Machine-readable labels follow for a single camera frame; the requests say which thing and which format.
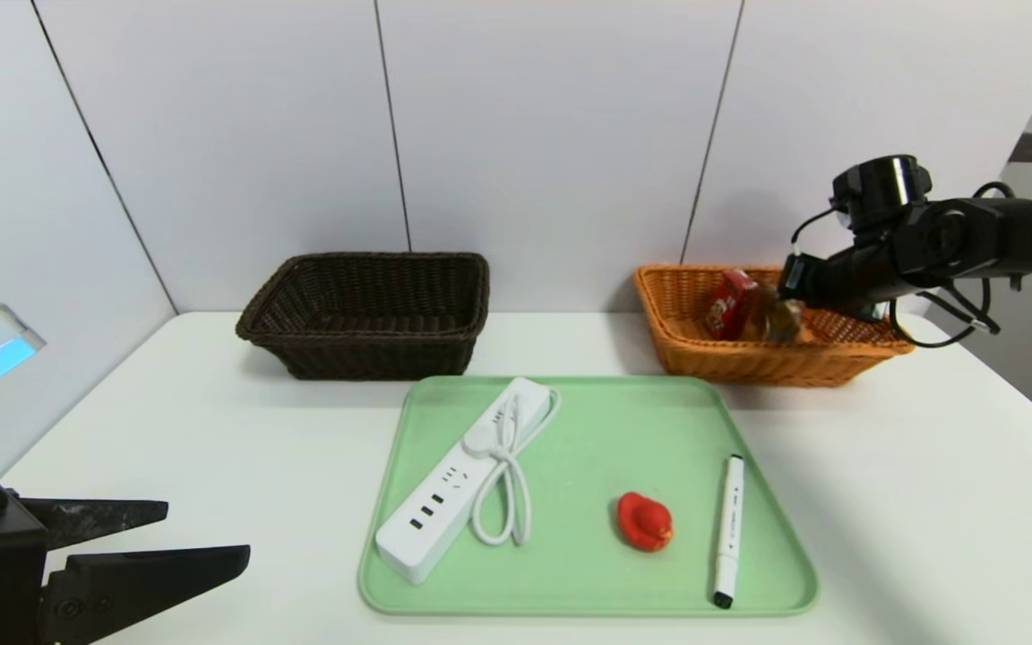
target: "white marker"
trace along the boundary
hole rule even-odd
[[[719,517],[719,550],[716,552],[716,592],[711,596],[721,609],[730,609],[735,600],[738,577],[738,541],[743,527],[743,458],[728,458],[728,480],[723,490],[723,510]]]

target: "white cable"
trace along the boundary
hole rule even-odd
[[[480,487],[479,492],[476,493],[476,499],[472,503],[472,531],[476,534],[476,538],[479,538],[480,542],[491,544],[492,547],[508,542],[509,536],[516,540],[516,544],[524,544],[529,538],[533,538],[533,495],[527,490],[524,469],[520,469],[516,456],[524,451],[525,446],[531,444],[533,439],[541,430],[544,430],[552,422],[556,412],[560,411],[560,391],[556,388],[548,388],[548,390],[549,409],[547,416],[536,427],[528,430],[519,444],[516,444],[516,437],[519,433],[519,396],[513,396],[505,401],[503,413],[496,420],[496,433],[498,433],[499,442],[488,449],[488,457],[495,458],[499,463],[492,469],[491,473],[488,473],[484,485]],[[480,524],[480,507],[484,504],[484,497],[492,492],[492,487],[501,478],[505,480],[505,527],[499,531],[499,535],[490,535]],[[523,503],[521,504],[523,518],[519,522],[516,521],[514,480],[515,483],[519,483],[520,498]]]

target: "brown wicker basket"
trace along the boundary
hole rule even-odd
[[[913,350],[885,322],[873,325],[829,311],[807,310],[804,325],[815,343],[728,343],[706,327],[708,298],[732,266],[650,265],[635,272],[651,337],[664,369],[737,384],[841,385],[890,356]],[[778,283],[778,268],[744,266],[762,283]]]
[[[298,379],[462,375],[488,315],[477,254],[334,253],[284,262],[237,320]]]

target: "power strip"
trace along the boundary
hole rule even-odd
[[[513,379],[377,530],[377,550],[382,558],[413,584],[424,582],[432,573],[471,518],[472,503],[488,475],[499,464],[497,458],[474,457],[464,448],[465,441],[479,445],[482,438],[485,444],[487,438],[495,438],[511,399],[519,406],[516,445],[547,418],[553,405],[552,389],[521,377]]]

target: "white table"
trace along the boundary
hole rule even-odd
[[[962,348],[838,389],[724,387],[818,570],[791,619],[411,619],[356,567],[410,384],[299,383],[234,336],[172,319],[13,466],[28,495],[166,499],[164,522],[54,553],[248,543],[246,573],[106,642],[1032,642],[1032,404]],[[940,337],[908,317],[914,333]],[[639,315],[491,315],[472,375],[651,375]]]

